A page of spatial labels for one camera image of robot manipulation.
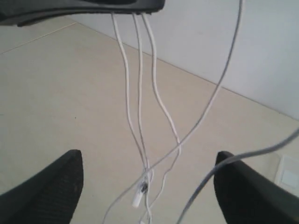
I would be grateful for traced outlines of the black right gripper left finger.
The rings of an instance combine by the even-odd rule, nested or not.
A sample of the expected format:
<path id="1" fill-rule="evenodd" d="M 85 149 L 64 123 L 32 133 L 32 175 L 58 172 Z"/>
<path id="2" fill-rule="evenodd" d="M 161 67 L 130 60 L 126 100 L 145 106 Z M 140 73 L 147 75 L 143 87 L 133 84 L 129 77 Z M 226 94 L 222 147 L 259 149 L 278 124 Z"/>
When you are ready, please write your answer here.
<path id="1" fill-rule="evenodd" d="M 84 186 L 80 150 L 69 150 L 0 196 L 2 224 L 69 224 Z"/>

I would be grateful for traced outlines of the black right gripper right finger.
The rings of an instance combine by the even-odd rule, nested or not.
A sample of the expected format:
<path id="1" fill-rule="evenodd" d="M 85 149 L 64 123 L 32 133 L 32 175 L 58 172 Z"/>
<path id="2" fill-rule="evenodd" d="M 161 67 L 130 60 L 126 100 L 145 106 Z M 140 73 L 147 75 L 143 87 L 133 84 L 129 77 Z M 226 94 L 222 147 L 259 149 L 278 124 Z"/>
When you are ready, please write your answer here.
<path id="1" fill-rule="evenodd" d="M 228 224 L 297 224 L 299 199 L 243 161 L 214 175 L 214 190 Z"/>

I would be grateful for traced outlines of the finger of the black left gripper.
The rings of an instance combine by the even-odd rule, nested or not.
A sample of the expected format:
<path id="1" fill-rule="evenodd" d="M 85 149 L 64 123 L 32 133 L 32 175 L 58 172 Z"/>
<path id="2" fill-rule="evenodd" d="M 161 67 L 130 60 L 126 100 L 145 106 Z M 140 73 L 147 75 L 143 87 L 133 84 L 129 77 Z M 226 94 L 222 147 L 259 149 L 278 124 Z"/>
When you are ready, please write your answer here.
<path id="1" fill-rule="evenodd" d="M 23 27 L 73 14 L 151 14 L 164 5 L 164 0 L 2 0 L 0 25 Z"/>

